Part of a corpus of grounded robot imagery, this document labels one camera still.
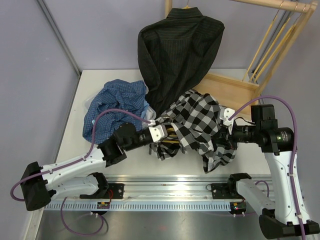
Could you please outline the black white checkered shirt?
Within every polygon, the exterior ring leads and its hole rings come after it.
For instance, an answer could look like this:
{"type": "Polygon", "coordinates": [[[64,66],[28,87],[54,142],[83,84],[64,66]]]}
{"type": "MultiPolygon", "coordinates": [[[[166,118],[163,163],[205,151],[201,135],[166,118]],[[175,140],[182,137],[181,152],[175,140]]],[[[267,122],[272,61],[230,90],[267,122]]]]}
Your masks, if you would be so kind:
{"type": "Polygon", "coordinates": [[[229,164],[235,158],[236,150],[227,150],[216,143],[222,108],[208,93],[201,94],[194,89],[186,91],[158,118],[158,121],[161,117],[173,119],[172,126],[180,144],[153,143],[149,146],[149,154],[163,161],[175,157],[178,152],[185,154],[194,150],[202,157],[205,173],[229,164]]]}

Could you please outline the hanger of checkered shirt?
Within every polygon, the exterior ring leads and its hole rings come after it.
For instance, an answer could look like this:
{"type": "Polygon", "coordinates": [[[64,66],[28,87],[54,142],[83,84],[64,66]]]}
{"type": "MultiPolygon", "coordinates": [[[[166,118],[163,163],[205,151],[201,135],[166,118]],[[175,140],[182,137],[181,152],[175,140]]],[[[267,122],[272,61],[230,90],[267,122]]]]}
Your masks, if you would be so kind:
{"type": "Polygon", "coordinates": [[[173,119],[169,116],[163,116],[159,118],[159,122],[165,126],[167,137],[165,137],[161,142],[168,144],[180,144],[180,140],[176,134],[174,127],[172,126],[173,119]]]}

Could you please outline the light blue shirt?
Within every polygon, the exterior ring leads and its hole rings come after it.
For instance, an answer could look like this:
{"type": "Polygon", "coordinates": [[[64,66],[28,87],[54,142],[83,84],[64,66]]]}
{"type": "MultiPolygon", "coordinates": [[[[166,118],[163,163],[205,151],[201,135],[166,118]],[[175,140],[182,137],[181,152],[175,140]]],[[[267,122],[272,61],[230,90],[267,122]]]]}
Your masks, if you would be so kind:
{"type": "Polygon", "coordinates": [[[146,100],[144,100],[143,101],[142,111],[141,111],[141,116],[140,116],[142,119],[145,118],[149,106],[150,106],[149,103],[146,100]]]}

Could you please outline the black pinstripe shirt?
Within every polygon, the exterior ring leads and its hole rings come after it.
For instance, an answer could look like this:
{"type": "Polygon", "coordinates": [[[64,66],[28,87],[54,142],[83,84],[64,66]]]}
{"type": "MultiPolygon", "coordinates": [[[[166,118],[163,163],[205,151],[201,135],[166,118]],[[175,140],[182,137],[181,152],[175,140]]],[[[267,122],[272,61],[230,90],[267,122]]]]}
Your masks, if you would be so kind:
{"type": "Polygon", "coordinates": [[[212,67],[225,25],[197,7],[172,8],[137,37],[137,60],[148,88],[146,101],[157,115],[200,83],[212,67]]]}

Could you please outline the blue plaid shirt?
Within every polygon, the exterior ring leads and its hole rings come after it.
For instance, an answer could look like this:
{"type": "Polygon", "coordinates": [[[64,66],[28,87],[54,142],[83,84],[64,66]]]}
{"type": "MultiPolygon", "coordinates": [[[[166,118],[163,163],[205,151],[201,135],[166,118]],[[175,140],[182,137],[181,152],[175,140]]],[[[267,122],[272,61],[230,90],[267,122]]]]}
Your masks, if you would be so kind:
{"type": "Polygon", "coordinates": [[[142,130],[142,121],[123,112],[124,110],[138,117],[142,117],[145,106],[147,88],[142,80],[127,82],[115,79],[104,84],[104,87],[93,98],[83,120],[82,137],[92,142],[92,133],[95,120],[102,112],[111,109],[104,114],[95,127],[94,143],[101,144],[109,139],[115,130],[124,123],[131,123],[137,131],[142,130]]]}

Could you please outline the yellow hanger of blue shirt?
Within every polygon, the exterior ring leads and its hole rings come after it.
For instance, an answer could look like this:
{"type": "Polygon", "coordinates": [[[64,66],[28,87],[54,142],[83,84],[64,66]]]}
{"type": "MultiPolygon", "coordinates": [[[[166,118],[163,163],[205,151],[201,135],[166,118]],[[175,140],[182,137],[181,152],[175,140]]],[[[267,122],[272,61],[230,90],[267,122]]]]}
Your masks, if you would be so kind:
{"type": "Polygon", "coordinates": [[[279,29],[279,31],[277,32],[277,34],[275,35],[275,37],[272,39],[272,42],[270,44],[270,46],[268,47],[268,49],[266,50],[266,52],[264,53],[264,55],[262,56],[262,59],[259,61],[257,67],[254,69],[254,72],[252,73],[252,76],[250,78],[250,82],[252,83],[256,83],[256,78],[257,78],[257,74],[259,72],[262,72],[262,70],[260,70],[260,68],[262,67],[263,63],[265,62],[265,60],[267,59],[267,57],[271,54],[271,50],[274,48],[275,44],[277,43],[278,39],[282,36],[283,31],[285,30],[287,24],[290,21],[290,17],[288,16],[285,20],[285,22],[283,23],[283,25],[281,26],[281,28],[279,29]]]}

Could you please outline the yellow hanger of white shirt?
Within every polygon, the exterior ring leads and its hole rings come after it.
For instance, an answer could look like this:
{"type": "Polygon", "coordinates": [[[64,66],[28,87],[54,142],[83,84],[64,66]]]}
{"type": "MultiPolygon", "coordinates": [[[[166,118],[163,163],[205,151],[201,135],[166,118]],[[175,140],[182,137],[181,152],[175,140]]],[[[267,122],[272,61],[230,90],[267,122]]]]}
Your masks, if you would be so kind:
{"type": "Polygon", "coordinates": [[[302,32],[303,28],[309,21],[309,16],[307,14],[301,14],[294,24],[286,32],[282,40],[279,42],[278,46],[274,49],[272,54],[269,56],[268,60],[265,61],[265,56],[259,62],[257,68],[253,72],[251,78],[249,79],[250,83],[256,84],[261,90],[268,84],[271,77],[274,75],[279,65],[283,61],[284,57],[290,50],[291,46],[296,41],[297,37],[302,32]]]}

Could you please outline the hanger of plaid shirt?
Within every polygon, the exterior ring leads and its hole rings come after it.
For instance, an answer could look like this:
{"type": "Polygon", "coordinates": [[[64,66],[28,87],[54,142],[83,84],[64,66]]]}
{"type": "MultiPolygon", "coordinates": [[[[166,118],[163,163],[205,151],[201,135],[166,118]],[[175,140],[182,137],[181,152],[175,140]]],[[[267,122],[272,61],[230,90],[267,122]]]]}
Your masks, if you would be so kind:
{"type": "Polygon", "coordinates": [[[264,34],[264,36],[263,36],[263,38],[262,38],[262,40],[261,40],[258,48],[257,48],[257,50],[256,50],[256,52],[255,52],[255,54],[254,54],[254,56],[253,56],[253,58],[252,58],[252,61],[251,61],[251,63],[249,64],[249,66],[248,66],[248,68],[247,68],[247,70],[246,70],[246,72],[245,72],[245,74],[244,74],[244,76],[243,76],[243,78],[242,78],[242,81],[243,81],[243,82],[245,81],[246,76],[248,75],[250,68],[252,67],[252,65],[253,65],[253,63],[255,62],[255,60],[256,60],[256,58],[257,58],[260,50],[262,49],[262,47],[263,47],[263,45],[264,45],[264,43],[265,43],[265,41],[266,41],[266,39],[267,39],[267,37],[268,37],[268,35],[269,35],[272,27],[273,27],[273,25],[274,25],[277,17],[278,17],[278,12],[275,14],[275,16],[274,16],[273,20],[271,21],[269,27],[267,28],[267,30],[266,30],[266,32],[265,32],[265,34],[264,34]]]}

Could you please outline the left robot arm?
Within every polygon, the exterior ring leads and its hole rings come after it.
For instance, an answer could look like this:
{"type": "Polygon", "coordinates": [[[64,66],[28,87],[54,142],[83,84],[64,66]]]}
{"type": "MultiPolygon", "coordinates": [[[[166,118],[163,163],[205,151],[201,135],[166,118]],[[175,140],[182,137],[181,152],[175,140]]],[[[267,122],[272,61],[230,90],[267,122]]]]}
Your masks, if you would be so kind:
{"type": "Polygon", "coordinates": [[[128,151],[154,143],[159,137],[154,127],[136,131],[133,124],[124,123],[84,156],[43,166],[36,161],[30,163],[19,184],[26,210],[39,210],[65,197],[103,199],[109,184],[100,171],[125,160],[128,151]]]}

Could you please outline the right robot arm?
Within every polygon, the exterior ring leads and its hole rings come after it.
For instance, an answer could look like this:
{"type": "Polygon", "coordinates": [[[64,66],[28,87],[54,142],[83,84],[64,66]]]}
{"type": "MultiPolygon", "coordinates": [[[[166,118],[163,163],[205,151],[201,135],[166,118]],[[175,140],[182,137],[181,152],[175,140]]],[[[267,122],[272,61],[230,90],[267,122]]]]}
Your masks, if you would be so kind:
{"type": "Polygon", "coordinates": [[[220,110],[221,129],[216,138],[225,140],[233,148],[238,143],[254,143],[260,147],[271,174],[275,200],[271,201],[262,193],[247,173],[230,175],[228,195],[241,196],[251,205],[259,216],[261,232],[268,240],[319,234],[320,225],[310,219],[298,191],[294,132],[288,127],[278,127],[272,104],[251,106],[252,125],[238,126],[230,119],[234,113],[231,108],[220,110]]]}

